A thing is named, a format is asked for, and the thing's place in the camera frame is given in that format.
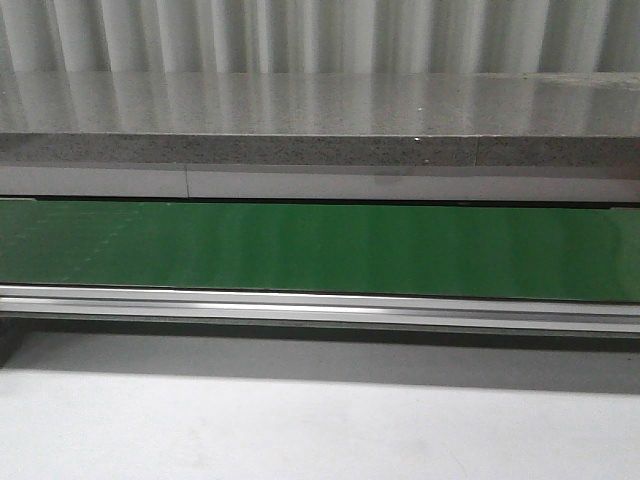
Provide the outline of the white pleated curtain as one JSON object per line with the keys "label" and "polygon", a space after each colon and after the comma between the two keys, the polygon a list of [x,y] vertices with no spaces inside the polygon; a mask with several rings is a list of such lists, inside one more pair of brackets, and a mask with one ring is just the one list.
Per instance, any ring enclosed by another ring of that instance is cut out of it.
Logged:
{"label": "white pleated curtain", "polygon": [[5,1],[1,69],[635,72],[635,1]]}

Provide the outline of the grey granite counter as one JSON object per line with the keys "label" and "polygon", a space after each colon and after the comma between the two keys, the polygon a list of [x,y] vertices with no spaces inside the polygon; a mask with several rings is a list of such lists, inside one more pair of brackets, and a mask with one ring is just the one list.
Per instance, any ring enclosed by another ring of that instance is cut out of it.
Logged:
{"label": "grey granite counter", "polygon": [[22,72],[6,162],[634,169],[634,74]]}

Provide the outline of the green conveyor belt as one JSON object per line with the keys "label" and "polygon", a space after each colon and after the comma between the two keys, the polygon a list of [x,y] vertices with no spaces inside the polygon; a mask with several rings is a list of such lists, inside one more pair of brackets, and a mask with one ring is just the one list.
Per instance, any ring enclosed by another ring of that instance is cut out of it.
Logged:
{"label": "green conveyor belt", "polygon": [[5,199],[1,279],[637,302],[639,213]]}

